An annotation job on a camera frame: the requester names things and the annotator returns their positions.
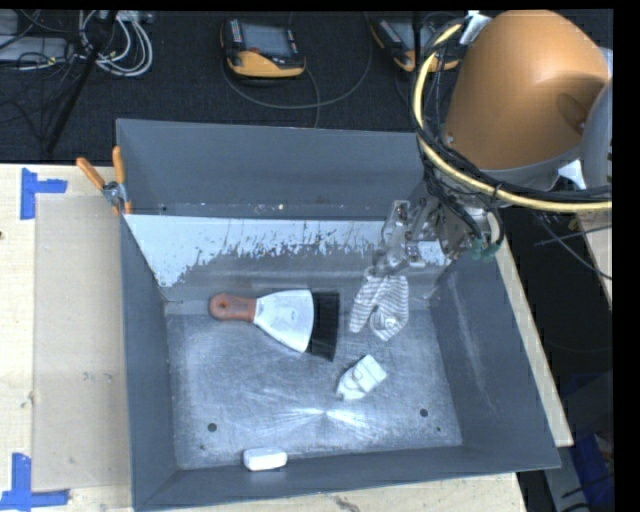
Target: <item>striped cloth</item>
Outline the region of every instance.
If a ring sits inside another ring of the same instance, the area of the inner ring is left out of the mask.
[[[369,327],[383,341],[396,335],[409,321],[409,283],[405,276],[375,277],[373,267],[364,274],[351,310],[349,330],[360,332]]]

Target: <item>wooden table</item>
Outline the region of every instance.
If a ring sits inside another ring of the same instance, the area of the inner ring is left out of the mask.
[[[64,194],[37,196],[32,220],[19,218],[23,167],[40,180],[68,182]],[[112,168],[98,171],[114,179]],[[117,229],[111,208],[78,168],[0,165],[0,487],[10,481],[11,454],[29,455],[33,490],[71,488],[68,505],[56,511],[132,510]],[[57,251],[59,257],[39,261],[41,251]],[[507,244],[497,258],[554,439],[559,447],[570,446],[571,432]],[[43,318],[53,320],[43,325]],[[516,475],[504,474],[198,510],[256,509],[525,507]]]

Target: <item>white eraser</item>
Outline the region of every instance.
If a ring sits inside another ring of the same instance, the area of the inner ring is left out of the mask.
[[[280,448],[251,448],[242,454],[242,462],[251,471],[281,468],[287,463],[287,454]]]

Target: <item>gray metal bin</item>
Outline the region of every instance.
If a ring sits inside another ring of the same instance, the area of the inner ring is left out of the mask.
[[[199,506],[557,467],[495,263],[409,274],[409,324],[388,342],[346,322],[395,199],[421,186],[409,133],[119,120],[135,213],[121,222],[133,497]],[[219,292],[340,292],[333,363],[251,325]],[[335,396],[367,353],[389,377]],[[250,472],[271,443],[286,466]]]

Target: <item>scraper handle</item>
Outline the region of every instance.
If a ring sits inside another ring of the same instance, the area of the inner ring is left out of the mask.
[[[257,300],[221,293],[209,301],[209,313],[218,320],[244,320],[253,323]]]

